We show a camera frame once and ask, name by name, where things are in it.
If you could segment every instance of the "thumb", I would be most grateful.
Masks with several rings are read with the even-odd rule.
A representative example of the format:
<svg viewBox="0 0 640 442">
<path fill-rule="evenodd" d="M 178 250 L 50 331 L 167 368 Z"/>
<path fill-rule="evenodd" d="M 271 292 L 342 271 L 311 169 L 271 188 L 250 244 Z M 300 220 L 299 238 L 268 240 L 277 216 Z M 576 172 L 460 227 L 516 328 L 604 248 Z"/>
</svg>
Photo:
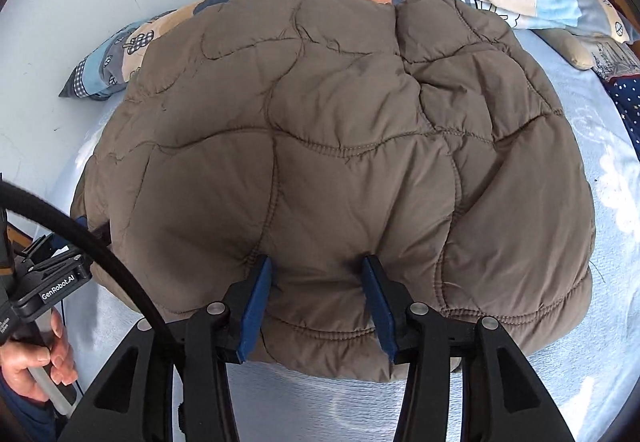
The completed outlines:
<svg viewBox="0 0 640 442">
<path fill-rule="evenodd" d="M 10 342 L 2 347 L 2 367 L 18 372 L 25 368 L 39 368 L 49 363 L 51 355 L 45 346 Z"/>
</svg>

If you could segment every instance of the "folded puffer jacket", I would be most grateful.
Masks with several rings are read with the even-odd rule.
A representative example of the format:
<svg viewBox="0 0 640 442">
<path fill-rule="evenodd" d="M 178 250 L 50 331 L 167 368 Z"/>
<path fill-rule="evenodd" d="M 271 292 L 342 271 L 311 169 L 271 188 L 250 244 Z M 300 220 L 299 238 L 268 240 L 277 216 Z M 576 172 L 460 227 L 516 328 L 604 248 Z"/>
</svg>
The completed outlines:
<svg viewBox="0 0 640 442">
<path fill-rule="evenodd" d="M 591 298 L 594 210 L 543 70 L 458 0 L 231 0 L 152 42 L 72 213 L 167 319 L 277 265 L 252 359 L 384 381 L 360 260 L 525 353 Z M 95 278 L 126 296 L 100 267 Z"/>
</svg>

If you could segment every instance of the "person's arm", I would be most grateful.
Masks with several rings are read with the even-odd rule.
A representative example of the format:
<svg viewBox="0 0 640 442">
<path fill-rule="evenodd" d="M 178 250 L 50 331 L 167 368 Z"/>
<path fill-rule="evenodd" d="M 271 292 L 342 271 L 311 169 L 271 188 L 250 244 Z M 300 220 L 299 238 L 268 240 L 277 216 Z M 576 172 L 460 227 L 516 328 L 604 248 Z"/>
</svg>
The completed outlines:
<svg viewBox="0 0 640 442">
<path fill-rule="evenodd" d="M 51 379 L 56 384 L 71 384 L 78 378 L 73 349 L 56 310 L 51 316 L 51 328 L 55 339 L 50 350 L 14 341 L 0 346 L 1 398 L 33 442 L 55 442 L 56 429 L 49 398 L 27 368 L 46 366 L 51 361 Z"/>
</svg>

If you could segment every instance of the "metal pivot bolt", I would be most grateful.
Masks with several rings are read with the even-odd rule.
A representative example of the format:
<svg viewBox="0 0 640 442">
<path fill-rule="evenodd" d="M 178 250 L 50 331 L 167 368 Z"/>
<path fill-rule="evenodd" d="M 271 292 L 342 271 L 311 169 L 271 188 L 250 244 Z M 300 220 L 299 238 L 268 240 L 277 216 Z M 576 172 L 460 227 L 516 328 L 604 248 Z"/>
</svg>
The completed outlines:
<svg viewBox="0 0 640 442">
<path fill-rule="evenodd" d="M 225 311 L 225 304 L 221 301 L 214 301 L 207 306 L 207 312 L 212 316 L 217 316 Z"/>
<path fill-rule="evenodd" d="M 482 318 L 482 326 L 487 330 L 495 330 L 499 324 L 495 317 L 486 316 Z"/>
<path fill-rule="evenodd" d="M 138 330 L 140 330 L 141 332 L 146 332 L 147 330 L 151 330 L 151 325 L 149 324 L 149 321 L 146 320 L 146 318 L 143 318 L 140 321 L 138 321 Z"/>
<path fill-rule="evenodd" d="M 417 316 L 424 316 L 429 311 L 429 307 L 427 304 L 422 303 L 420 301 L 416 301 L 412 303 L 409 307 L 409 310 L 416 314 Z"/>
</svg>

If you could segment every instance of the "fingernail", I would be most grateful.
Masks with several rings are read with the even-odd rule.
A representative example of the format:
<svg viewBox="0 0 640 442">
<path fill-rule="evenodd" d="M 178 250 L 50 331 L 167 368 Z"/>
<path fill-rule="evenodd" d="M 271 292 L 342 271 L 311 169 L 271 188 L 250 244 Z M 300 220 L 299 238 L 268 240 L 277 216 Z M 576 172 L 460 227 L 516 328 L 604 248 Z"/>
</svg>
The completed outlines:
<svg viewBox="0 0 640 442">
<path fill-rule="evenodd" d="M 49 358 L 49 351 L 46 348 L 38 351 L 38 362 L 49 362 Z"/>
</svg>

